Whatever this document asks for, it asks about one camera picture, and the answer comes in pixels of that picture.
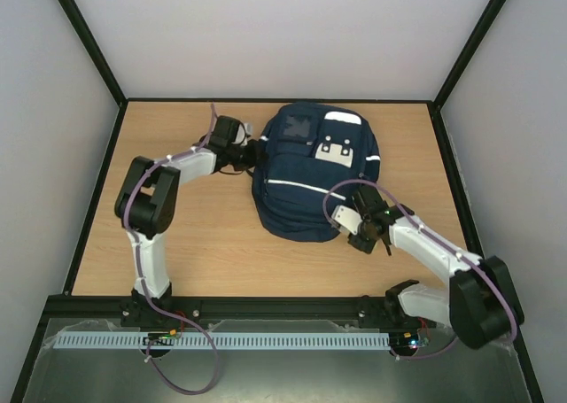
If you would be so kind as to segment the navy blue backpack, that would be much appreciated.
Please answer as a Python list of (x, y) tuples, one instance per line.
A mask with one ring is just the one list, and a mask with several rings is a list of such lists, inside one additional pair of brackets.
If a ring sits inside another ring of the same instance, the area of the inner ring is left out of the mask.
[(338, 230), (327, 217), (350, 206), (356, 180), (376, 181), (377, 139), (359, 113), (330, 105), (285, 105), (264, 127), (268, 161), (255, 167), (252, 198), (265, 230), (283, 239), (324, 243)]

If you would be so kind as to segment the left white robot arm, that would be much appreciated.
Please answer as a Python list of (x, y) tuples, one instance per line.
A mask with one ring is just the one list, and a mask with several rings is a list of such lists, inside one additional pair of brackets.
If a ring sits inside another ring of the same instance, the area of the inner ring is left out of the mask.
[(226, 166), (244, 172), (260, 159), (260, 142), (252, 139), (252, 124), (214, 115), (207, 133), (189, 149), (161, 159), (138, 156), (132, 160), (114, 213), (132, 246), (137, 293), (162, 299), (171, 292), (165, 235), (175, 216), (179, 188)]

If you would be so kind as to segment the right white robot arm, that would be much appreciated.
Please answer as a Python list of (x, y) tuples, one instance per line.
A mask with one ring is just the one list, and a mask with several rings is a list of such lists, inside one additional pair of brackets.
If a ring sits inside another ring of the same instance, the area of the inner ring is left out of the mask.
[(422, 318), (447, 326), (471, 349), (497, 340), (515, 341), (524, 321), (506, 264), (469, 252), (429, 228), (408, 207), (386, 203), (381, 192), (362, 184), (350, 206), (339, 205), (332, 220), (356, 249), (371, 253), (377, 242), (418, 260), (445, 285), (406, 280), (384, 295), (388, 318), (399, 325)]

